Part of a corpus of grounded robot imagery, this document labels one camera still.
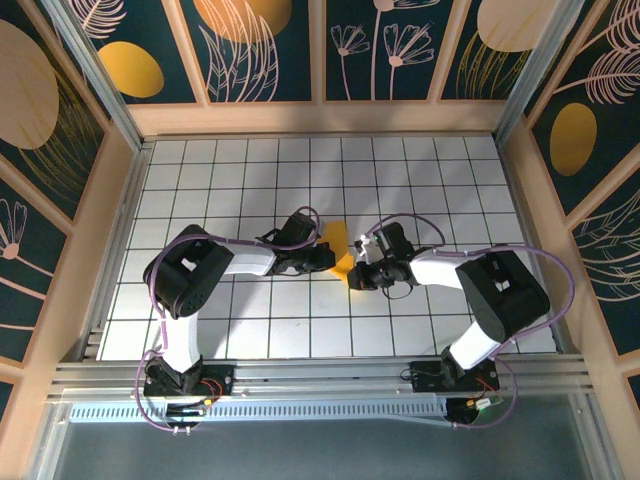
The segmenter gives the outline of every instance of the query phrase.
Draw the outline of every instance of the white grid floor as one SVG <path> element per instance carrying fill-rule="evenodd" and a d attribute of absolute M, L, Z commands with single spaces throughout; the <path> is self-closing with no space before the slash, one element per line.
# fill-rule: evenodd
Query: white grid floor
<path fill-rule="evenodd" d="M 253 238 L 302 205 L 346 220 L 352 240 L 381 216 L 413 212 L 436 223 L 452 249 L 523 241 L 488 136 L 157 142 L 98 359 L 138 359 L 157 344 L 142 272 L 184 227 Z M 399 221 L 414 244 L 437 242 L 421 222 Z M 199 318 L 201 353 L 220 359 L 438 354 L 472 320 L 460 291 L 420 287 L 389 301 L 326 272 L 223 277 Z M 511 351 L 555 350 L 545 330 Z"/>

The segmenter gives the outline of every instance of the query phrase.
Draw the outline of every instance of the flower illustration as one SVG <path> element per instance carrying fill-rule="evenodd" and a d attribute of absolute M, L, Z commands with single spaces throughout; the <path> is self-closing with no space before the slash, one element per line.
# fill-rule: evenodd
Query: flower illustration
<path fill-rule="evenodd" d="M 429 35 L 430 25 L 416 27 L 407 25 L 398 37 L 398 24 L 384 27 L 384 44 L 392 67 L 415 65 L 433 60 L 433 48 L 427 48 L 431 43 Z"/>
<path fill-rule="evenodd" d="M 13 205 L 13 215 L 9 203 L 0 199 L 0 256 L 13 260 L 20 251 L 20 240 L 27 225 L 27 207 L 20 202 Z"/>
<path fill-rule="evenodd" d="M 366 40 L 366 35 L 362 31 L 362 25 L 354 27 L 349 25 L 344 30 L 340 25 L 331 28 L 331 38 L 340 55 L 340 64 L 342 65 L 342 81 L 344 83 L 344 91 L 347 94 L 347 100 L 351 100 L 349 92 L 349 83 L 347 82 L 347 71 L 344 66 L 344 57 L 356 53 L 363 53 L 371 49 L 371 44 Z"/>
<path fill-rule="evenodd" d="M 440 3 L 440 0 L 373 0 L 374 6 L 380 12 L 390 12 L 393 9 L 408 10 L 410 8 L 430 7 Z"/>

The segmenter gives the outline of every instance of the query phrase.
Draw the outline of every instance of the yellow object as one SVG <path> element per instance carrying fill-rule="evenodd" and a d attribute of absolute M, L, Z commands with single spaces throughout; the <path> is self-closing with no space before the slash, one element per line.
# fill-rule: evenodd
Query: yellow object
<path fill-rule="evenodd" d="M 586 105 L 564 107 L 551 129 L 551 164 L 560 175 L 570 177 L 587 163 L 596 143 L 598 124 Z"/>
<path fill-rule="evenodd" d="M 143 48 L 129 42 L 108 43 L 98 51 L 116 88 L 137 98 L 152 97 L 164 87 L 158 62 Z"/>
<path fill-rule="evenodd" d="M 56 72 L 36 42 L 4 20 L 0 78 L 0 138 L 23 149 L 44 145 L 58 122 Z"/>
<path fill-rule="evenodd" d="M 245 1 L 253 15 L 247 12 Z M 267 22 L 275 36 L 284 30 L 291 18 L 291 0 L 194 0 L 196 10 L 217 35 L 234 42 L 255 42 L 261 33 L 251 25 L 255 16 L 260 28 L 260 17 Z"/>
<path fill-rule="evenodd" d="M 329 222 L 326 225 L 324 236 L 318 239 L 318 243 L 329 244 L 331 250 L 336 254 L 336 266 L 329 271 L 348 284 L 347 273 L 354 266 L 354 258 L 349 253 L 349 237 L 346 223 L 342 220 Z"/>
<path fill-rule="evenodd" d="M 478 9 L 480 39 L 498 52 L 531 50 L 538 44 L 555 7 L 554 0 L 483 0 Z"/>

